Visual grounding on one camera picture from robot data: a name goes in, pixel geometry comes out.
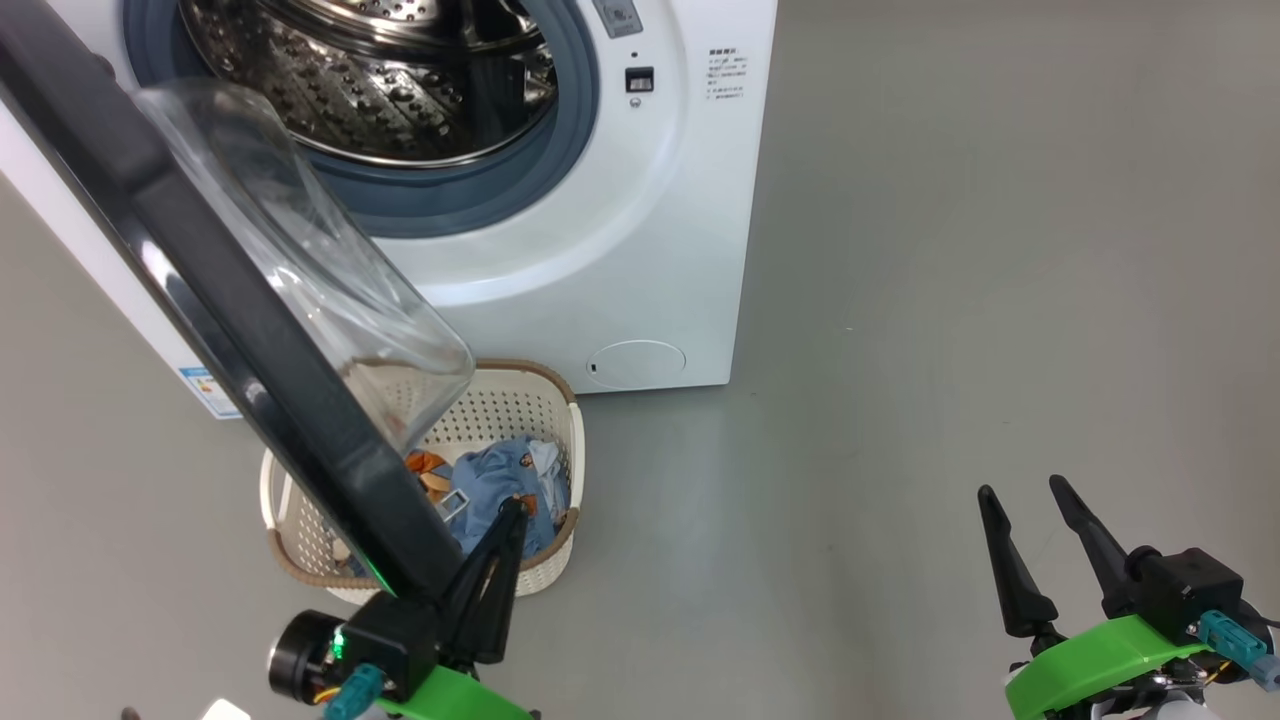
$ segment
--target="stainless steel drum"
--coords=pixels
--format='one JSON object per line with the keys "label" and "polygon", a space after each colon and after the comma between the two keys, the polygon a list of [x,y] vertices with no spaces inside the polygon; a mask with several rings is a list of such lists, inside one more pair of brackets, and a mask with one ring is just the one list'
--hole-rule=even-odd
{"label": "stainless steel drum", "polygon": [[209,68],[298,141],[346,159],[451,167],[518,138],[556,68],[515,0],[180,0]]}

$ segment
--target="blue and white sticker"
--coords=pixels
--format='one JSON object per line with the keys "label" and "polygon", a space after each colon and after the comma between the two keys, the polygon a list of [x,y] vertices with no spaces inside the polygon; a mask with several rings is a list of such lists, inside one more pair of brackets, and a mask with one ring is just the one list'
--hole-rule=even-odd
{"label": "blue and white sticker", "polygon": [[196,396],[209,407],[209,411],[214,414],[218,419],[232,419],[239,418],[239,409],[232,402],[232,398],[227,396],[227,391],[223,386],[218,384],[214,375],[209,373],[205,368],[178,368],[182,377],[187,379],[187,383],[196,391]]}

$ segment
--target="white washing machine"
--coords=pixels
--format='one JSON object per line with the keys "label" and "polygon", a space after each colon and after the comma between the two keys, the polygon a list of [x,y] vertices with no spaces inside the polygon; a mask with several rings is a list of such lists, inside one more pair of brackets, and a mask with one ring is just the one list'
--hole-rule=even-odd
{"label": "white washing machine", "polygon": [[[728,380],[776,0],[28,3],[125,90],[211,74],[260,90],[477,357],[545,364],[577,392]],[[13,42],[54,18],[14,12]],[[4,64],[0,170],[197,397],[234,415],[122,259],[120,228],[104,232],[92,183],[49,160],[28,105],[74,88]]]}

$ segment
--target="washing machine door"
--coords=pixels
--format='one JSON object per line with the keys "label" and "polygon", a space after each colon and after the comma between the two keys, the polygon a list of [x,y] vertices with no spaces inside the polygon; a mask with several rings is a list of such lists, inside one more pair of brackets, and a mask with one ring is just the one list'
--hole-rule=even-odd
{"label": "washing machine door", "polygon": [[[0,90],[384,584],[443,592],[461,553],[402,454],[465,389],[472,359],[367,237],[343,228],[265,102],[227,85],[134,102],[38,0],[0,3]],[[420,407],[388,415],[371,400],[388,366],[436,383]]]}

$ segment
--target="yellow wire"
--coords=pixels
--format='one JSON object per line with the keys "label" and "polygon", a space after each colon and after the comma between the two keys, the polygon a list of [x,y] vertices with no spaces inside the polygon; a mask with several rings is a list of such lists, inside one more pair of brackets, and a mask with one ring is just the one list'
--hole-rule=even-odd
{"label": "yellow wire", "polygon": [[1222,670],[1226,670],[1226,666],[1230,665],[1230,664],[1231,664],[1231,661],[1228,660],[1226,662],[1219,665],[1217,670],[1212,675],[1210,675],[1207,680],[1204,680],[1204,684],[1207,685],[1207,684],[1212,683],[1213,680],[1216,680],[1217,676],[1222,674]]}

